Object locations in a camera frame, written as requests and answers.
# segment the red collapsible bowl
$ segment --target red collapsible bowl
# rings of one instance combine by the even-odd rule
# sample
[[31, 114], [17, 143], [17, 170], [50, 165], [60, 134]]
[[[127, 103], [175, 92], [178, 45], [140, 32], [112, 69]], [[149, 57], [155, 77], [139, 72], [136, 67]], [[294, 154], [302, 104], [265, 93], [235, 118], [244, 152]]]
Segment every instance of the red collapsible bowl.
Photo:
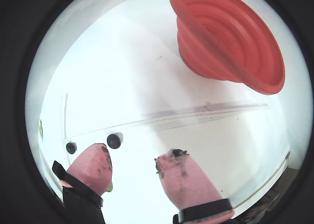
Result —
[[262, 94], [285, 82], [279, 46], [263, 20], [241, 0], [170, 0], [177, 14], [181, 58], [195, 73], [241, 82]]

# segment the black band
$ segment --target black band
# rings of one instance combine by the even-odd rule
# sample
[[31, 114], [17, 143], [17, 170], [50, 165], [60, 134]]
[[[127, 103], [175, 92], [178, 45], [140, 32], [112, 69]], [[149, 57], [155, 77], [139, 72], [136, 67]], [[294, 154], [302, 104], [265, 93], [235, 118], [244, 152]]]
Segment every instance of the black band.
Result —
[[69, 183], [79, 194], [96, 203], [99, 207], [103, 206], [104, 200], [95, 191], [90, 189], [74, 176], [68, 174], [62, 165], [57, 161], [54, 161], [52, 171], [60, 180], [64, 180]]
[[101, 209], [75, 189], [63, 187], [63, 203], [72, 224], [105, 224]]
[[173, 224], [181, 224], [190, 222], [197, 219], [216, 215], [228, 210], [232, 210], [229, 199], [220, 199], [217, 201], [200, 204], [193, 207], [188, 207], [176, 214], [173, 217]]

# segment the black knob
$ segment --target black knob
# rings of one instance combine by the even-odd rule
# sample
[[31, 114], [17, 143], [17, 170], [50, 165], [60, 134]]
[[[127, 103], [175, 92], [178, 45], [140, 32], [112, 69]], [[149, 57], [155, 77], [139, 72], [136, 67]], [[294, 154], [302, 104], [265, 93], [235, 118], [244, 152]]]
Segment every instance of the black knob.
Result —
[[118, 137], [116, 134], [110, 134], [107, 137], [107, 144], [112, 149], [118, 149], [121, 146], [120, 137]]
[[66, 149], [69, 154], [74, 154], [77, 151], [77, 145], [74, 142], [67, 143]]

